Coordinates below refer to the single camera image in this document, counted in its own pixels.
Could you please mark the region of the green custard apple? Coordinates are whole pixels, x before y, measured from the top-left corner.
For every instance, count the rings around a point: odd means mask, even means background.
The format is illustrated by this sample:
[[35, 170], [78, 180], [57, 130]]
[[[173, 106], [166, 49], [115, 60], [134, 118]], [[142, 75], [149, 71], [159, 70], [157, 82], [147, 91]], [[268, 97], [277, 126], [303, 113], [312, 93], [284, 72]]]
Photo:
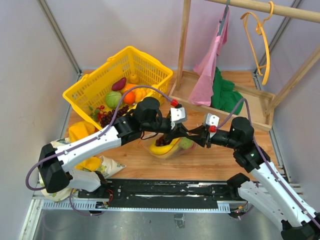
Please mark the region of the green custard apple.
[[178, 143], [178, 146], [183, 150], [189, 150], [194, 147], [194, 142], [191, 139], [182, 137]]

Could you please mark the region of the dark grape bunch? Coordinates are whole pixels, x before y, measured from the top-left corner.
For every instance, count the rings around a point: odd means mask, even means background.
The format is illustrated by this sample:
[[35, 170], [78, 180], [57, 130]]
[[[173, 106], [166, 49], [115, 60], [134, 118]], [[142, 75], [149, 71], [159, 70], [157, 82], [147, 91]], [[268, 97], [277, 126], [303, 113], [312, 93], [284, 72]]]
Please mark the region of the dark grape bunch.
[[166, 146], [167, 143], [166, 141], [163, 139], [163, 138], [159, 138], [155, 141], [155, 146], [156, 147], [163, 147], [163, 146]]

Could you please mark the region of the clear zip top bag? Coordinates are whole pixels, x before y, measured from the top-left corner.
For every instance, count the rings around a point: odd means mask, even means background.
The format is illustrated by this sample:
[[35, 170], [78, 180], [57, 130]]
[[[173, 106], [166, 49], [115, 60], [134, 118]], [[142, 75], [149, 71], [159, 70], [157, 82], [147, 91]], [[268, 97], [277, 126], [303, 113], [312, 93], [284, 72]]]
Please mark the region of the clear zip top bag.
[[160, 133], [152, 137], [153, 135], [149, 134], [140, 143], [152, 156], [164, 160], [188, 154], [197, 146], [195, 142], [186, 137], [175, 138], [170, 143], [165, 143], [163, 135], [163, 133]]

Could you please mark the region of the yellow banana bunch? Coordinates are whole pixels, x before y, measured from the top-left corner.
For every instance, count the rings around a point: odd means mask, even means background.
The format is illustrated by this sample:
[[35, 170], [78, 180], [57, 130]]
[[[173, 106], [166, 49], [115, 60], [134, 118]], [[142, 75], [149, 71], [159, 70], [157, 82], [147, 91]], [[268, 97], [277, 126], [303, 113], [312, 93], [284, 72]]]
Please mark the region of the yellow banana bunch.
[[175, 138], [171, 143], [165, 146], [156, 146], [156, 140], [148, 147], [149, 152], [157, 158], [167, 159], [170, 158], [179, 148], [180, 138]]

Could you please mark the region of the black grape bunch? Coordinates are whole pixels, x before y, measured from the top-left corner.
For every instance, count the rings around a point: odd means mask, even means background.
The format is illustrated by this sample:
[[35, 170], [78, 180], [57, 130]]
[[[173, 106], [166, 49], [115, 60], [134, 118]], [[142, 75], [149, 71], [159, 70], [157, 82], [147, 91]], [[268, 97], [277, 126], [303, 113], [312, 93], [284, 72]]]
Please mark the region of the black grape bunch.
[[100, 118], [101, 127], [105, 128], [107, 125], [109, 125], [114, 115], [115, 115], [115, 119], [117, 119], [123, 116], [124, 114], [126, 114], [128, 110], [129, 110], [129, 106], [125, 105], [123, 107], [120, 107], [116, 114], [114, 109], [109, 112], [104, 112], [102, 117]]

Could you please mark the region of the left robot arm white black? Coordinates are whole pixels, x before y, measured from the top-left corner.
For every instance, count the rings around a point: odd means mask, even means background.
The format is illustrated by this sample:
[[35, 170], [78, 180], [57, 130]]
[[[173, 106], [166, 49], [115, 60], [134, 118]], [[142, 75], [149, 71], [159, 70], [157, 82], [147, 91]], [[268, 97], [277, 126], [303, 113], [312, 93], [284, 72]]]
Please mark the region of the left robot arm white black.
[[82, 189], [101, 198], [107, 193], [105, 179], [98, 171], [83, 171], [76, 165], [109, 149], [115, 149], [139, 139], [144, 132], [178, 136], [178, 127], [187, 119], [185, 108], [174, 105], [167, 117], [159, 109], [160, 103], [154, 97], [146, 97], [135, 109], [118, 117], [104, 129], [78, 141], [53, 147], [48, 143], [40, 152], [38, 170], [44, 189], [49, 194], [65, 188]]

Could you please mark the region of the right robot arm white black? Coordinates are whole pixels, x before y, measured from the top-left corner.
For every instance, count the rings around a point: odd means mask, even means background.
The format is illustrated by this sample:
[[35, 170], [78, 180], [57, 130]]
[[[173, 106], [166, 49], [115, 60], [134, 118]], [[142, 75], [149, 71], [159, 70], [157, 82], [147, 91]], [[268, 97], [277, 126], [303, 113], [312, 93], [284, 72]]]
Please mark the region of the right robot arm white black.
[[190, 139], [202, 147], [214, 144], [233, 149], [238, 165], [265, 188], [262, 191], [239, 173], [227, 181], [227, 196], [251, 203], [280, 230], [284, 240], [318, 240], [320, 214], [292, 189], [257, 144], [251, 121], [236, 117], [231, 121], [229, 131], [220, 130], [218, 122], [218, 117], [209, 115], [202, 126], [190, 130]]

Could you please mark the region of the pink shirt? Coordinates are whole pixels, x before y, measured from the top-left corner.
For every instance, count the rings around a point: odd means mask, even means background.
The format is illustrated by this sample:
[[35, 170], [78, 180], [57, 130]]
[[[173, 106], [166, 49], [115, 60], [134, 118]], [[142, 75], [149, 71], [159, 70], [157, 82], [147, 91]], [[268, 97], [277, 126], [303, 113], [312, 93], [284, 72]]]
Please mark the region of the pink shirt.
[[217, 36], [220, 20], [214, 32], [210, 47], [200, 64], [197, 64], [193, 71], [198, 74], [199, 78], [189, 95], [188, 101], [194, 105], [211, 105], [211, 97], [213, 93], [213, 82], [215, 78], [215, 70], [217, 57], [221, 53], [221, 49], [228, 40], [228, 24], [230, 17], [230, 8], [228, 10], [223, 31], [220, 36]]

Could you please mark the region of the green cloth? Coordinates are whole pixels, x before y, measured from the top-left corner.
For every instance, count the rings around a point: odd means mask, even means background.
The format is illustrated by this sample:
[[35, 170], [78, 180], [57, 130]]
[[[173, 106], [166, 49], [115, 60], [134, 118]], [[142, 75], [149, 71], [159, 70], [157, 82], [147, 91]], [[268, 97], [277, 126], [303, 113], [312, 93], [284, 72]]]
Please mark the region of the green cloth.
[[236, 104], [243, 98], [234, 88], [235, 84], [224, 79], [221, 71], [216, 67], [212, 85], [211, 107], [231, 113]]

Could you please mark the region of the yellow bell pepper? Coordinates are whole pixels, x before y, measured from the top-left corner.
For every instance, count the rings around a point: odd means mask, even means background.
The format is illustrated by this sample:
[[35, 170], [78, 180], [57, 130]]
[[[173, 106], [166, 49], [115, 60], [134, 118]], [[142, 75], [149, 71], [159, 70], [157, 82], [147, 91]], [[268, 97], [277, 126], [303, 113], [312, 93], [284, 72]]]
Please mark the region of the yellow bell pepper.
[[141, 100], [143, 100], [146, 95], [147, 95], [147, 92], [144, 88], [138, 88], [135, 91], [135, 103], [138, 103]]

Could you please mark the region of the orange fruit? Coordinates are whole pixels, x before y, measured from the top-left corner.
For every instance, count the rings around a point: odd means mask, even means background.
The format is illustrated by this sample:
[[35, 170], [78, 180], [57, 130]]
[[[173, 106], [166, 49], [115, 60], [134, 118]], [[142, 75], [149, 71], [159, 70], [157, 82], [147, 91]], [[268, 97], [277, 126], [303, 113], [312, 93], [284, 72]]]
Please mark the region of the orange fruit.
[[134, 92], [132, 91], [126, 91], [125, 92], [126, 95], [124, 96], [123, 98], [123, 102], [126, 104], [126, 105], [133, 105], [135, 100], [136, 100], [136, 95]]

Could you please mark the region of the wooden clothes rack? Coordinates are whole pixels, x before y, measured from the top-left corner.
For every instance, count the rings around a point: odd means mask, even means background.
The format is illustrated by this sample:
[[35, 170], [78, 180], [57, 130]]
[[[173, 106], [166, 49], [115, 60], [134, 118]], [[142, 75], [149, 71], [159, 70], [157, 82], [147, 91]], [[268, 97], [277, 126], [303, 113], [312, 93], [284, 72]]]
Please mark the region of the wooden clothes rack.
[[[314, 23], [319, 23], [320, 21], [319, 12], [282, 5], [270, 5], [266, 2], [255, 0], [221, 0], [219, 1], [219, 3], [224, 5], [229, 4], [230, 6], [247, 9], [251, 12], [258, 11], [262, 13], [273, 13], [274, 15], [278, 16]], [[191, 89], [195, 86], [199, 78], [195, 72], [183, 69], [190, 9], [191, 1], [184, 1], [176, 81], [173, 84], [169, 95], [188, 108], [191, 108], [198, 112], [212, 113], [220, 118], [226, 118], [228, 114], [225, 111], [214, 109], [204, 105], [194, 105], [187, 100]], [[302, 79], [302, 77], [311, 69], [311, 67], [319, 60], [319, 58], [320, 49], [317, 47], [298, 69], [298, 71], [293, 75], [289, 82], [282, 88], [278, 95], [250, 88], [241, 84], [235, 85], [235, 90], [239, 91], [244, 97], [247, 98], [247, 101], [250, 105], [253, 127], [257, 131], [269, 132], [271, 130], [274, 117], [274, 109], [293, 89], [293, 87]]]

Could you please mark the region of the orange mango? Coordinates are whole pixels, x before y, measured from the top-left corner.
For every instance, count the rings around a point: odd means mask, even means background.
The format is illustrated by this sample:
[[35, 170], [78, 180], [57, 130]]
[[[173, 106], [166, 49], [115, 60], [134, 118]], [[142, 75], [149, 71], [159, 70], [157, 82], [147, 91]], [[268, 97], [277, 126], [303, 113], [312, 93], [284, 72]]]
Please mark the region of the orange mango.
[[125, 93], [126, 91], [134, 88], [134, 87], [137, 87], [138, 85], [137, 84], [132, 84], [132, 83], [127, 83], [125, 85], [125, 87], [121, 90], [122, 93]]

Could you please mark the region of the yellow pear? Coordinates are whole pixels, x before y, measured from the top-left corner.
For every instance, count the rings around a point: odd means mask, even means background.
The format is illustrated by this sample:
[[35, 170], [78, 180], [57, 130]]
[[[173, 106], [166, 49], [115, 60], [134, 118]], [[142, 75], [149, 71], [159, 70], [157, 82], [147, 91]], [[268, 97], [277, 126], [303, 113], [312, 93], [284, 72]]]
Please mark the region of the yellow pear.
[[140, 78], [136, 73], [132, 73], [128, 76], [128, 80], [131, 84], [138, 85], [140, 83]]

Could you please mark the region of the green round fruit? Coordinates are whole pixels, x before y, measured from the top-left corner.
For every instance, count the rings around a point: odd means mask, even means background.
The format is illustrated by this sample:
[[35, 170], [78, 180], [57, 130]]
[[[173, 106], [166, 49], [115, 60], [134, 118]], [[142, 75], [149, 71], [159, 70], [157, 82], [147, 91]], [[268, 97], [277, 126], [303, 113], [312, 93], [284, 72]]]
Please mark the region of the green round fruit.
[[106, 105], [111, 108], [115, 109], [119, 103], [119, 101], [122, 98], [122, 94], [118, 91], [110, 91], [109, 93], [106, 94], [104, 100]]

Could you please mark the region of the yellow plastic basket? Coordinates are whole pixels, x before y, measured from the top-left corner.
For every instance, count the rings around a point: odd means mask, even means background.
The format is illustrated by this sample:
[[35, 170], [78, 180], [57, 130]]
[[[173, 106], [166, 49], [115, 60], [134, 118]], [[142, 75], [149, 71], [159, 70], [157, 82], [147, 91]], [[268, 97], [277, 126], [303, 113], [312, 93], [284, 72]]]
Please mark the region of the yellow plastic basket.
[[91, 118], [91, 109], [105, 105], [105, 96], [112, 90], [112, 85], [121, 78], [137, 74], [139, 84], [151, 86], [163, 93], [168, 91], [173, 71], [164, 66], [153, 56], [127, 46], [95, 71], [83, 77], [64, 91], [63, 98], [85, 121], [92, 123], [98, 130], [102, 127]]

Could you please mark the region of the purple sweet potato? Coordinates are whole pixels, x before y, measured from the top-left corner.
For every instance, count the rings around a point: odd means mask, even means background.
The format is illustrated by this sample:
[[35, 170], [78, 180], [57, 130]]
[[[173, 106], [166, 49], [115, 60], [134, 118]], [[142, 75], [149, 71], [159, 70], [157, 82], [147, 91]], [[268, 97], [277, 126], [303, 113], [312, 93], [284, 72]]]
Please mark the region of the purple sweet potato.
[[127, 84], [127, 78], [122, 77], [120, 80], [118, 80], [112, 85], [111, 90], [114, 92], [120, 91], [126, 86], [126, 84]]

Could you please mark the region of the patterned yellow white cloth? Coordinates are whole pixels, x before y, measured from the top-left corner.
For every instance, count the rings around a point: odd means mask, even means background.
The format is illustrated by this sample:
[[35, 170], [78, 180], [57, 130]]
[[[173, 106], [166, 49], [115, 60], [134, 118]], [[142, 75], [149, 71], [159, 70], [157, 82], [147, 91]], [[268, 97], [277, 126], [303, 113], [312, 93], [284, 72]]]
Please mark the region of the patterned yellow white cloth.
[[[54, 148], [61, 147], [64, 145], [69, 145], [73, 142], [81, 140], [85, 137], [88, 137], [94, 133], [96, 133], [98, 129], [91, 123], [87, 121], [80, 121], [74, 123], [68, 129], [68, 137], [57, 139], [51, 141], [50, 143]], [[92, 156], [83, 162], [79, 163], [75, 166], [77, 170], [85, 171], [85, 172], [100, 172], [105, 179], [112, 177], [122, 169], [124, 169], [126, 165], [121, 164], [113, 160], [112, 158], [107, 158], [105, 156]], [[53, 202], [60, 202], [69, 197], [71, 192], [70, 188], [65, 188], [55, 193], [47, 193], [45, 189], [41, 190], [43, 196]]]

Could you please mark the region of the cherry sprig with leaves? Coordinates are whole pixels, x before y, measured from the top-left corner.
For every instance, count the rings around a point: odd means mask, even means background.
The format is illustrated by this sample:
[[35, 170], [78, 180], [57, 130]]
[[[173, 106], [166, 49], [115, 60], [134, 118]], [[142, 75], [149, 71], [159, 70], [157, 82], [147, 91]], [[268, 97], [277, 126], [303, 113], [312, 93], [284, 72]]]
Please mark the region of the cherry sprig with leaves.
[[95, 122], [99, 122], [102, 119], [102, 117], [104, 116], [104, 114], [105, 114], [105, 111], [104, 111], [105, 106], [104, 105], [98, 106], [96, 108], [93, 108], [92, 106], [89, 106], [88, 108], [90, 110], [89, 116]]

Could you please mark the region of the grey clothes hanger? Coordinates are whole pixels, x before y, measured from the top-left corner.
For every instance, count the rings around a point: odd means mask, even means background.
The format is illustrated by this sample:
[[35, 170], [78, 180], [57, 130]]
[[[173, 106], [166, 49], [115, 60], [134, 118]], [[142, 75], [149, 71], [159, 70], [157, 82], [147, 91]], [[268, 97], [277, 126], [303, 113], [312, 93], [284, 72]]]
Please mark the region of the grey clothes hanger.
[[218, 32], [217, 32], [217, 36], [220, 36], [222, 34], [222, 31], [223, 31], [223, 28], [224, 28], [224, 24], [225, 24], [225, 21], [226, 21], [226, 17], [227, 17], [228, 11], [229, 11], [229, 4], [230, 4], [230, 0], [227, 0], [226, 4], [225, 4], [223, 15], [222, 15], [222, 19], [219, 21], [220, 26], [219, 26], [219, 29], [218, 29]]

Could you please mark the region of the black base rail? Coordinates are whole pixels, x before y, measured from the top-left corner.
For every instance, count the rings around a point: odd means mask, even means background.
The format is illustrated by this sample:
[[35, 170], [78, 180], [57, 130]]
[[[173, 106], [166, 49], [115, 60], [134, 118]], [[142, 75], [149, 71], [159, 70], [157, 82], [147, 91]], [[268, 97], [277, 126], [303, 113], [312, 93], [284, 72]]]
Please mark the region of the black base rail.
[[102, 202], [111, 198], [111, 209], [217, 210], [219, 202], [243, 202], [225, 181], [110, 179], [93, 192], [81, 189], [80, 199]]

